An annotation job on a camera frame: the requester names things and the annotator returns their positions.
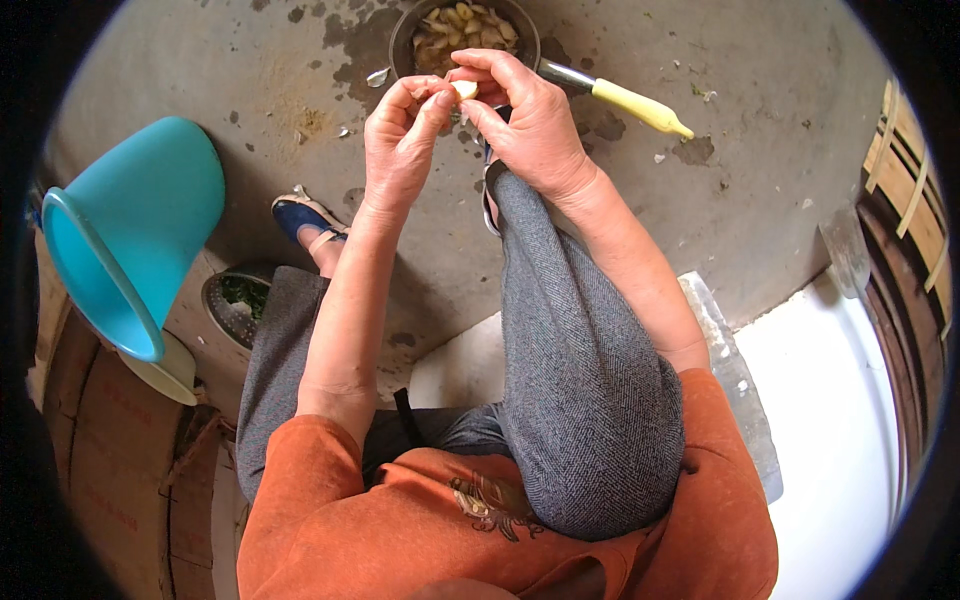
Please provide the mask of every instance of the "green vegetable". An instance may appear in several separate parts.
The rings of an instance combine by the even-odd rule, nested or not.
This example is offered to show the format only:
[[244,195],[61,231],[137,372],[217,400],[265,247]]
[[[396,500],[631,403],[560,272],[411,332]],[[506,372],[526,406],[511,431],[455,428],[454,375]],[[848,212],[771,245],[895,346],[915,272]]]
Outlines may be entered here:
[[263,318],[263,307],[267,305],[270,287],[259,281],[240,276],[223,276],[220,279],[220,293],[228,304],[243,302],[250,307],[251,318],[258,322]]

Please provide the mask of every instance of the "forearm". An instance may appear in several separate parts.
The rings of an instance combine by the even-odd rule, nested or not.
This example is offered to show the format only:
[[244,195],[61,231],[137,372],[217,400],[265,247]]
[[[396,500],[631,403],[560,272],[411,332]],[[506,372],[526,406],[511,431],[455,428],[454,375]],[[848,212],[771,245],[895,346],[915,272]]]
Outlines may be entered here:
[[709,368],[703,331],[663,252],[601,169],[575,194],[557,201],[584,238],[590,256],[623,295],[657,352],[677,372]]
[[317,315],[300,381],[298,415],[321,415],[363,448],[376,403],[376,360],[390,274],[405,214],[363,203]]

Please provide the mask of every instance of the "wooden crate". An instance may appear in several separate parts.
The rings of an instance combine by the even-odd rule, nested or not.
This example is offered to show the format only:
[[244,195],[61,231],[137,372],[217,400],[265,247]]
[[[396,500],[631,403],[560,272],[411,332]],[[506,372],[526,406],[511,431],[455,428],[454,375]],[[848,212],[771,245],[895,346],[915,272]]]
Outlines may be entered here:
[[867,192],[883,192],[900,216],[897,236],[911,240],[923,259],[924,290],[940,308],[944,341],[952,307],[947,219],[923,131],[897,81],[887,81],[883,112],[863,169]]

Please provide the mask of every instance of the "hand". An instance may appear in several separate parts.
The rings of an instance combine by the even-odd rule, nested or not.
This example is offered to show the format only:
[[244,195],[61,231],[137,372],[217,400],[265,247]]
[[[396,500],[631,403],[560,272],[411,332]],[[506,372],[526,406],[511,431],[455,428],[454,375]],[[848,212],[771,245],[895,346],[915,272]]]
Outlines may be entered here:
[[387,90],[364,127],[370,209],[406,215],[430,173],[437,133],[449,123],[454,102],[453,86],[434,75],[404,77]]
[[[451,58],[463,65],[450,71],[452,81],[479,83],[477,99],[463,101],[461,111],[518,177],[560,209],[596,178],[560,88],[500,50],[460,50]],[[510,123],[490,104],[510,104]]]

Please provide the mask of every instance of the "embroidered design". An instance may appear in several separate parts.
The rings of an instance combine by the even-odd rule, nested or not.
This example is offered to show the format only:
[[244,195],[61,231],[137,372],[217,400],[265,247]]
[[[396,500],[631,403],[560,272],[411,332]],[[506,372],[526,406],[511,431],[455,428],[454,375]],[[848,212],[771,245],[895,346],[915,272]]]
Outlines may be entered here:
[[531,540],[544,531],[526,496],[505,481],[473,471],[469,480],[454,477],[447,485],[477,531],[498,530],[509,541],[520,541],[515,527],[526,527]]

